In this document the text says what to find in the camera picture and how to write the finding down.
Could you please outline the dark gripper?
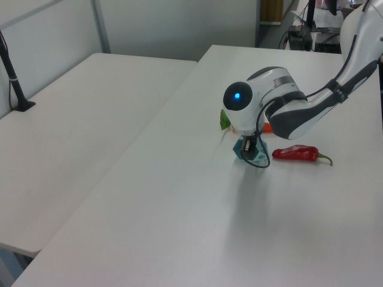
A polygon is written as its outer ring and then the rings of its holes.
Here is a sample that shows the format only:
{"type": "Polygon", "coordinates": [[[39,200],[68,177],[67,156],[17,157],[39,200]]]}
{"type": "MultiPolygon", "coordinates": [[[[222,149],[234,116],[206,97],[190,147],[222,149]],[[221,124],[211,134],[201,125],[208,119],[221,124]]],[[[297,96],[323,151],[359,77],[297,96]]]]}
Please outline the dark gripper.
{"type": "Polygon", "coordinates": [[[257,148],[256,148],[257,138],[258,138],[257,134],[242,137],[241,147],[243,147],[242,156],[244,158],[249,158],[251,154],[252,155],[257,154],[257,148]]]}

